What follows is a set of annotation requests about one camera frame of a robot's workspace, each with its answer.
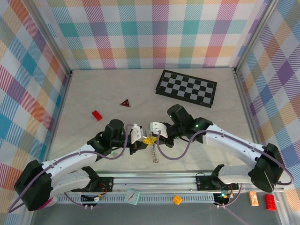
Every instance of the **white table surface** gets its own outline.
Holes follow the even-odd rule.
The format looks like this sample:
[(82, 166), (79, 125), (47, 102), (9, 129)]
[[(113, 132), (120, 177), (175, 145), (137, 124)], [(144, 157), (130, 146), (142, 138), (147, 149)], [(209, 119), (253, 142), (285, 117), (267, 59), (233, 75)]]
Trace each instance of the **white table surface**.
[[(212, 108), (195, 105), (155, 94), (155, 87), (162, 69), (140, 70), (89, 70), (75, 71), (61, 115), (59, 127), (50, 153), (50, 159), (70, 153), (98, 132), (103, 131), (112, 119), (124, 124), (137, 123), (144, 127), (152, 121), (172, 124), (166, 111), (174, 104), (185, 107), (194, 118), (204, 117), (222, 129), (252, 141), (240, 97), (230, 68), (172, 69), (172, 71), (217, 82)], [(129, 99), (131, 107), (120, 103)], [(97, 121), (92, 111), (102, 116)], [(169, 149), (162, 147), (165, 154), (179, 156), (187, 143), (178, 139)], [(101, 171), (132, 170), (199, 170), (214, 169), (218, 164), (241, 165), (242, 161), (222, 149), (198, 142), (192, 143), (186, 156), (178, 161), (163, 158), (158, 150), (159, 163), (152, 160), (151, 150), (139, 150), (132, 156), (129, 149), (117, 160), (101, 159), (91, 166)]]

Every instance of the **checkerboard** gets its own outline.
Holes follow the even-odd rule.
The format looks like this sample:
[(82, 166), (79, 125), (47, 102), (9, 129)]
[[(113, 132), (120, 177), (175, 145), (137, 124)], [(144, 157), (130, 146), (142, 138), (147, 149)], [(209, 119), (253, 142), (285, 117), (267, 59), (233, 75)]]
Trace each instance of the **checkerboard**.
[(216, 87), (214, 81), (164, 70), (156, 94), (211, 108)]

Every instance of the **red block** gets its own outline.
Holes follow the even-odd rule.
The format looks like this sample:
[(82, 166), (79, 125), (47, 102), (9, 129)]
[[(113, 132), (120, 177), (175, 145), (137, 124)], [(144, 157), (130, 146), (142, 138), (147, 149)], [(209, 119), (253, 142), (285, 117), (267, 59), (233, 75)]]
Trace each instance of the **red block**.
[(101, 120), (102, 116), (100, 115), (100, 113), (98, 113), (97, 110), (95, 110), (94, 112), (92, 112), (93, 116), (96, 118), (96, 120)]
[(276, 210), (274, 195), (265, 195), (267, 210)]

